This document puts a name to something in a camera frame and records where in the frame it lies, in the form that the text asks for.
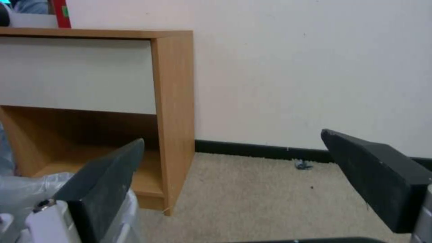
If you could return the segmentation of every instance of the silver metal component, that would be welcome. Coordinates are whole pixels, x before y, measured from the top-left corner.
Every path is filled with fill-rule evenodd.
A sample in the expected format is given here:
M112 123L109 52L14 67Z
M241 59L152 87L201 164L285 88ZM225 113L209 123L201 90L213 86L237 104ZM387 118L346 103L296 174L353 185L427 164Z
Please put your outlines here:
M432 243L432 184L428 186L410 243Z
M39 202L38 204L35 205L35 207L33 208L33 213L38 213L41 212L53 205L56 205L56 201L54 199L47 199L47 200L43 200L41 202Z

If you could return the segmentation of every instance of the black baseboard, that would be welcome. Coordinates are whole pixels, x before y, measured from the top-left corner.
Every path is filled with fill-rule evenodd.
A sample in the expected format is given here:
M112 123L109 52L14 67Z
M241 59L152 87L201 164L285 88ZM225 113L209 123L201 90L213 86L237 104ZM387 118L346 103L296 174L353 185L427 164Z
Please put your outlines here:
M255 144L238 144L195 140L195 151L201 153L219 153L277 160L308 160L320 163L332 163L329 151L293 147L277 147ZM414 161L432 171L432 159L412 157Z

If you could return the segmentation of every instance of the white wall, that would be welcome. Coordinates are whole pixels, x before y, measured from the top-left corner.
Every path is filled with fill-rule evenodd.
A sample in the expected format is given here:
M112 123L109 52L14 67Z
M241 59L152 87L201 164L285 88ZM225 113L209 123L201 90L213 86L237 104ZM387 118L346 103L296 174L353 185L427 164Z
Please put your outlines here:
M69 0L74 28L193 29L196 138L432 157L430 0Z

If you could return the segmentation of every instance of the black foam pad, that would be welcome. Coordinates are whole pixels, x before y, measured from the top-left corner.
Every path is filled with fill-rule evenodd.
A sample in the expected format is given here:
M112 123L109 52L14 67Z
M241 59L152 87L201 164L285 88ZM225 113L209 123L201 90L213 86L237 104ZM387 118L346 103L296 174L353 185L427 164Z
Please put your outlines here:
M324 129L334 161L376 214L395 233L412 232L432 172L387 144Z
M89 161L53 196L67 202L82 242L96 243L103 238L120 209L143 153L141 138Z

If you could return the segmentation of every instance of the white plastic part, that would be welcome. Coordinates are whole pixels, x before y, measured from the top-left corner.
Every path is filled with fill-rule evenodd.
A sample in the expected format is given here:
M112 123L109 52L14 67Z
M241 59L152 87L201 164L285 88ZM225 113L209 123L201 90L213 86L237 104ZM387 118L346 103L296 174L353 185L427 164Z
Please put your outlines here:
M31 212L25 223L33 243L81 243L64 201L57 201L42 211Z

